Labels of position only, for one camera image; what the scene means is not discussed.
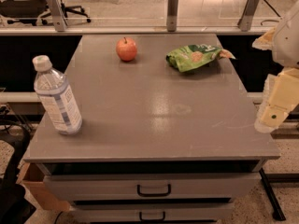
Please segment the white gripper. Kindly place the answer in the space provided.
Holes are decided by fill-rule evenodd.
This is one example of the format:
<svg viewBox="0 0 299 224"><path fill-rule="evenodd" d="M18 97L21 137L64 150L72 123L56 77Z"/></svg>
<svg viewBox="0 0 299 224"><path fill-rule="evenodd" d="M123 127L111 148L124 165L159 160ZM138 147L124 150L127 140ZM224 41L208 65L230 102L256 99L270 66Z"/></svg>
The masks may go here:
<svg viewBox="0 0 299 224"><path fill-rule="evenodd" d="M256 38L252 46L272 50L273 61L284 67L298 67L299 1L285 14L277 28L273 27ZM254 128L260 133L273 132L298 105L299 70L283 68L276 76L268 75Z"/></svg>

